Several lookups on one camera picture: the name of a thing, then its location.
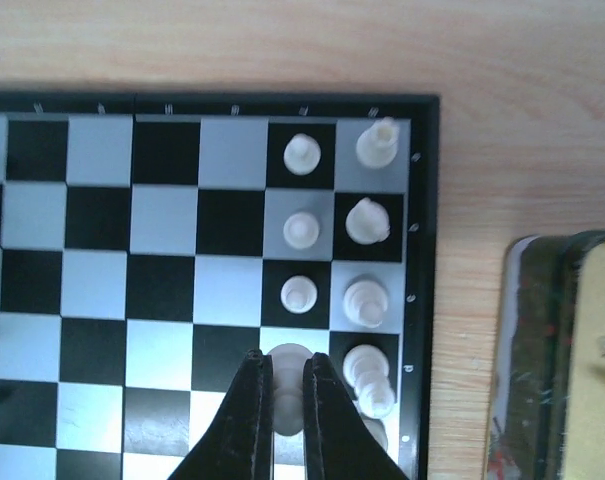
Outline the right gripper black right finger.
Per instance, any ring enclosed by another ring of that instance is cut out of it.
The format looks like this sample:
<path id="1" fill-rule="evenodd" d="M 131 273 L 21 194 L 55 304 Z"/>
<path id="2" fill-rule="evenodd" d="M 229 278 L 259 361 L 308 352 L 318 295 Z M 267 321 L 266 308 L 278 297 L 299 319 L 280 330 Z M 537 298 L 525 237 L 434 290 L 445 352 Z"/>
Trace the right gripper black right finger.
<path id="1" fill-rule="evenodd" d="M 393 480 L 406 475 L 366 428 L 324 353 L 303 368 L 306 477 L 319 480 Z"/>

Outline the black white chess board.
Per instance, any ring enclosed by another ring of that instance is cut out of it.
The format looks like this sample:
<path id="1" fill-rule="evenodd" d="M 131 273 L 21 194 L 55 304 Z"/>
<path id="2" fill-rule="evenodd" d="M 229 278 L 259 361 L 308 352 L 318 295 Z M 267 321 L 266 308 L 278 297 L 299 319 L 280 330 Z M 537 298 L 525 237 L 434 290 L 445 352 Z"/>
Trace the black white chess board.
<path id="1" fill-rule="evenodd" d="M 356 141 L 399 123 L 364 167 Z M 364 425 L 406 475 L 427 475 L 440 101 L 428 94 L 0 92 L 0 479 L 164 479 L 210 426 L 248 351 L 328 355 Z M 321 148 L 308 175 L 283 152 Z M 347 234 L 365 197 L 390 236 Z M 310 248 L 289 216 L 320 223 Z M 318 289 L 287 311 L 292 276 Z M 343 311 L 349 285 L 387 291 L 383 323 Z M 368 344 L 395 405 L 365 416 L 342 371 Z M 274 479 L 308 479 L 304 430 L 273 433 Z"/>

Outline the gold metal tin tray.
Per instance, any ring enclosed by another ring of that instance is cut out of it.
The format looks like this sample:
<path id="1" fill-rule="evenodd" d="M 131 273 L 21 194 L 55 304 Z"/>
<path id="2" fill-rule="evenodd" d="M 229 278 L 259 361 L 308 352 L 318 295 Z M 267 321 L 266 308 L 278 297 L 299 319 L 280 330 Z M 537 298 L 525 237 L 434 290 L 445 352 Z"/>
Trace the gold metal tin tray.
<path id="1" fill-rule="evenodd" d="M 605 479 L 605 230 L 524 237 L 503 267 L 483 475 Z"/>

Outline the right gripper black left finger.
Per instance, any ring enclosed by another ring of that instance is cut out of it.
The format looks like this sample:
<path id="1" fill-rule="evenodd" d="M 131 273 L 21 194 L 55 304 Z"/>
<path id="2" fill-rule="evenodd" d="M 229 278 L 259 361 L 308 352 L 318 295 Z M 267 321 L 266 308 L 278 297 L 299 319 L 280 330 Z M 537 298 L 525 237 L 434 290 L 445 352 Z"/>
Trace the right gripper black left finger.
<path id="1" fill-rule="evenodd" d="M 243 358 L 210 426 L 171 473 L 174 480 L 273 477 L 272 358 L 259 349 Z"/>

